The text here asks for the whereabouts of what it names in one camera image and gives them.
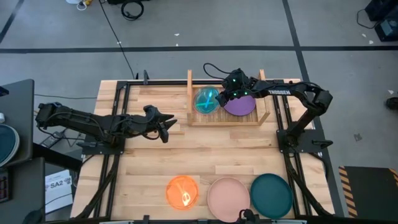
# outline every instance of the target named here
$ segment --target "transparent bowl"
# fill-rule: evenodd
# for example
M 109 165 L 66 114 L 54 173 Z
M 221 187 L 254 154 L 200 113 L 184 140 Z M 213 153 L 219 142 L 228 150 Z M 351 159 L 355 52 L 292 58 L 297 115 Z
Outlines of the transparent bowl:
M 220 104 L 216 100 L 218 90 L 213 86 L 203 87 L 193 99 L 193 107 L 201 114 L 211 114 L 218 110 Z

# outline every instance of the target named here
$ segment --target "gray floor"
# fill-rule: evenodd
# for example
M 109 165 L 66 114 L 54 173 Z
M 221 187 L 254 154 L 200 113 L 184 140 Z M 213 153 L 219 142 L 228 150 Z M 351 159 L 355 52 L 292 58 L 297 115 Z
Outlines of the gray floor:
M 356 24 L 356 11 L 368 2 L 289 0 L 300 45 L 397 45 L 380 42 L 374 30 Z M 0 29 L 16 4 L 17 0 L 0 1 Z M 135 22 L 124 20 L 118 6 L 104 5 L 125 47 L 293 46 L 280 0 L 151 0 L 144 5 L 144 15 Z M 361 21 L 371 25 L 365 14 L 361 14 Z M 118 47 L 98 1 L 80 12 L 64 0 L 25 0 L 0 43 L 0 49 L 80 47 Z M 195 78 L 206 78 L 201 68 L 205 62 L 225 70 L 241 67 L 247 75 L 256 75 L 264 68 L 269 78 L 302 77 L 294 51 L 128 52 L 126 56 L 134 72 L 142 74 L 145 69 L 151 79 L 185 78 L 188 69 L 193 70 Z M 334 96 L 321 121 L 326 138 L 335 142 L 329 149 L 335 173 L 340 165 L 398 169 L 394 147 L 398 114 L 383 105 L 386 98 L 397 96 L 398 52 L 303 52 L 303 56 L 310 80 Z M 33 78 L 36 93 L 77 97 L 96 96 L 100 80 L 132 77 L 121 53 L 0 54 L 0 74 L 0 85 Z M 35 97 L 35 106 L 51 101 L 84 111 L 95 107 L 95 100 L 39 96 Z M 363 139 L 356 142 L 354 134 Z M 76 135 L 67 132 L 67 136 Z M 35 142 L 45 137 L 35 130 Z M 62 141 L 54 150 L 70 153 L 79 148 L 69 148 Z M 337 184 L 343 199 L 341 185 Z M 47 218 L 66 218 L 68 211 Z

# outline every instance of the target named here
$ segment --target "wooden tray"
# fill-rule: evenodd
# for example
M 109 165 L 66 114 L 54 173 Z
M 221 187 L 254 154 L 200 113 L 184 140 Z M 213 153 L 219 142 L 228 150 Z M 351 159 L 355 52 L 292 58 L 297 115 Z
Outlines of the wooden tray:
M 265 80 L 266 76 L 263 70 L 259 72 L 259 79 Z M 187 88 L 187 119 L 189 126 L 260 126 L 271 113 L 264 98 L 256 99 L 256 108 L 246 116 L 235 116 L 228 113 L 224 108 L 212 114 L 201 114 L 194 109 L 193 99 L 196 93 L 208 85 L 193 85 L 192 71 L 188 70 L 188 88 Z M 212 85 L 219 91 L 223 90 L 221 85 Z

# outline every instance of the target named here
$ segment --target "table leg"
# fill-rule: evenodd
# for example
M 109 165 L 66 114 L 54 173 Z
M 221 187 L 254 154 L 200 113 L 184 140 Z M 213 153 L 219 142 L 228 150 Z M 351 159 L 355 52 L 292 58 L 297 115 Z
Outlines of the table leg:
M 73 157 L 55 152 L 49 148 L 33 143 L 33 158 L 43 157 L 46 162 L 64 167 L 75 172 L 80 171 L 81 161 Z

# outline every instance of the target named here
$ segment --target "dark green plate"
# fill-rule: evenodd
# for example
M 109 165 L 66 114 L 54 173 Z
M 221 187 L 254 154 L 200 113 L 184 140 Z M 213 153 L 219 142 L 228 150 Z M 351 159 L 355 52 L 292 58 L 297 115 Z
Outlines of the dark green plate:
M 292 208 L 292 191 L 286 181 L 275 174 L 262 174 L 251 185 L 254 208 L 265 217 L 282 218 Z

